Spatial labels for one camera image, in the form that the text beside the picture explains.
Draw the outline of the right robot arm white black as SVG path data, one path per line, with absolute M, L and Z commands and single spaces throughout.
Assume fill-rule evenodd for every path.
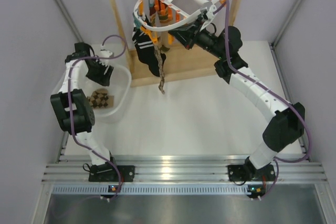
M 243 45 L 238 28 L 225 26 L 216 36 L 202 29 L 202 24 L 202 19 L 198 18 L 191 24 L 170 30 L 169 34 L 186 49 L 197 45 L 218 58 L 214 64 L 217 75 L 242 93 L 268 122 L 262 143 L 243 165 L 246 176 L 258 180 L 272 159 L 304 134 L 305 108 L 301 103 L 291 104 L 273 93 L 254 75 L 238 53 Z

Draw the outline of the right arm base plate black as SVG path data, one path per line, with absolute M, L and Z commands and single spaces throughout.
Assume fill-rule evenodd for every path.
M 248 168 L 245 165 L 228 165 L 228 177 L 230 182 L 241 184 L 242 182 L 273 182 L 276 172 L 271 164 L 261 169 Z

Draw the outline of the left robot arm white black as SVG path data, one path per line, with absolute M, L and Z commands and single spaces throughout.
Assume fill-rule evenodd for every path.
M 66 73 L 59 91 L 50 97 L 50 102 L 60 128 L 68 132 L 74 142 L 85 148 L 90 155 L 91 165 L 85 164 L 90 181 L 120 178 L 121 174 L 110 151 L 93 135 L 94 109 L 107 108 L 112 99 L 107 91 L 85 95 L 82 85 L 85 80 L 103 87 L 110 84 L 113 67 L 105 65 L 85 42 L 75 44 L 75 52 L 65 59 Z

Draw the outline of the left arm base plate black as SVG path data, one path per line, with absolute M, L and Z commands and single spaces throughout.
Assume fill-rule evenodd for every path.
M 135 166 L 118 165 L 117 169 L 121 175 L 122 182 L 133 182 L 135 176 Z M 90 182 L 118 182 L 119 176 L 115 168 L 110 164 L 93 165 L 89 168 Z

